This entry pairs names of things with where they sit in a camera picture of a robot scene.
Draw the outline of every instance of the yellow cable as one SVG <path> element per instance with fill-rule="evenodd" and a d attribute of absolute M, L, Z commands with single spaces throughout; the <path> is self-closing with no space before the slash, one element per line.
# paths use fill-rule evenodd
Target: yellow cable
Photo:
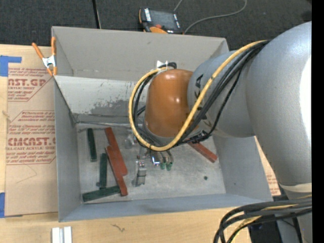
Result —
<path fill-rule="evenodd" d="M 209 78 L 209 80 L 207 81 L 206 85 L 204 86 L 204 88 L 202 89 L 202 91 L 200 92 L 199 97 L 197 98 L 197 101 L 195 102 L 192 110 L 190 111 L 186 121 L 184 122 L 182 128 L 180 129 L 179 133 L 175 136 L 175 138 L 167 145 L 162 146 L 162 147 L 157 147 L 154 145 L 149 144 L 147 141 L 145 141 L 141 135 L 137 132 L 136 127 L 134 125 L 133 122 L 133 117 L 132 117 L 132 109 L 133 109 L 133 100 L 135 97 L 135 94 L 137 92 L 138 87 L 141 85 L 141 83 L 149 76 L 159 72 L 161 69 L 155 69 L 149 73 L 147 73 L 146 75 L 144 75 L 136 84 L 136 86 L 133 89 L 133 92 L 131 94 L 130 97 L 130 101 L 129 101 L 129 120 L 130 120 L 130 125 L 131 128 L 134 132 L 134 135 L 136 136 L 136 138 L 139 140 L 139 142 L 141 142 L 144 146 L 146 146 L 147 148 L 150 148 L 152 150 L 155 151 L 166 151 L 170 148 L 172 148 L 181 138 L 181 136 L 185 133 L 185 131 L 187 130 L 188 126 L 190 125 L 190 122 L 192 121 L 193 116 L 195 115 L 195 113 L 197 112 L 198 107 L 200 106 L 205 94 L 207 93 L 209 87 L 211 86 L 212 82 L 214 81 L 214 79 L 218 76 L 218 74 L 228 65 L 228 63 L 234 59 L 237 55 L 241 54 L 242 52 L 248 50 L 250 47 L 264 42 L 264 40 L 258 41 L 258 42 L 254 42 L 254 43 L 250 43 L 242 48 L 240 48 L 239 50 L 235 51 L 231 56 L 229 56 L 217 69 L 216 71 L 213 73 L 213 75 Z"/>
<path fill-rule="evenodd" d="M 257 219 L 261 218 L 262 216 L 255 216 L 255 217 L 251 217 L 251 218 L 247 218 L 245 220 L 242 221 L 241 224 L 238 225 L 238 227 L 236 228 L 236 230 L 232 233 L 232 235 L 235 235 L 232 239 L 231 242 L 234 242 L 235 238 L 238 236 L 238 231 L 240 231 L 242 229 L 242 227 L 244 227 L 247 224 L 251 224 L 254 221 L 256 221 Z"/>

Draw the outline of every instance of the cardboard sheet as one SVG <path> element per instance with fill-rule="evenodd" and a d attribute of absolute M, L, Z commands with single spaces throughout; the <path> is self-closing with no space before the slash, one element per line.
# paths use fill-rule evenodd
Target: cardboard sheet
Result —
<path fill-rule="evenodd" d="M 51 55 L 51 48 L 40 49 Z M 0 45 L 0 54 L 21 58 L 8 63 L 5 216 L 55 212 L 53 79 L 32 46 Z"/>

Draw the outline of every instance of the cable bundle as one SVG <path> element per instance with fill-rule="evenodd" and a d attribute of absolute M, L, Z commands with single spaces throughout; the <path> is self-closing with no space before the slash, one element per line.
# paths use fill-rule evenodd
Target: cable bundle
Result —
<path fill-rule="evenodd" d="M 221 220 L 218 231 L 214 237 L 214 243 L 231 243 L 238 235 L 239 231 L 251 225 L 260 225 L 266 222 L 296 218 L 312 212 L 312 196 L 304 198 L 261 202 L 238 207 L 228 212 Z M 236 230 L 226 241 L 224 230 L 238 222 Z"/>

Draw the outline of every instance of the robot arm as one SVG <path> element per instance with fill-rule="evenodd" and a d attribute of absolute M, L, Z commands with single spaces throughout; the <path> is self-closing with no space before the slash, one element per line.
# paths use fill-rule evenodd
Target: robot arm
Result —
<path fill-rule="evenodd" d="M 142 132 L 134 125 L 130 100 L 132 129 L 145 147 L 164 151 L 190 138 L 256 136 L 287 197 L 311 194 L 311 22 L 270 42 L 211 58 L 192 75 L 158 72 L 152 74 L 147 98 L 169 98 L 169 103 L 159 108 L 156 100 L 147 101 Z M 175 82 L 174 89 L 164 89 L 168 82 Z M 159 118 L 166 113 L 171 118 L 176 109 L 178 124 Z M 165 133 L 152 129 L 156 124 L 166 124 Z M 312 242 L 311 221 L 311 214 L 299 218 L 304 242 Z"/>

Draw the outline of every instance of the small metal part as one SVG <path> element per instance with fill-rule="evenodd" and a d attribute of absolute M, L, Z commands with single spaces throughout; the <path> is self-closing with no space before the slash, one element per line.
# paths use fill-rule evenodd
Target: small metal part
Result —
<path fill-rule="evenodd" d="M 97 150 L 96 150 L 95 136 L 93 133 L 93 129 L 87 130 L 87 136 L 88 136 L 88 145 L 90 151 L 90 161 L 95 162 L 97 161 Z"/>
<path fill-rule="evenodd" d="M 156 158 L 156 156 L 152 155 L 151 156 L 151 161 L 153 166 L 159 166 L 160 165 L 160 160 Z"/>
<path fill-rule="evenodd" d="M 145 177 L 146 177 L 146 167 L 144 161 L 137 161 L 137 175 L 135 178 L 134 186 L 140 186 L 142 184 L 145 184 Z"/>

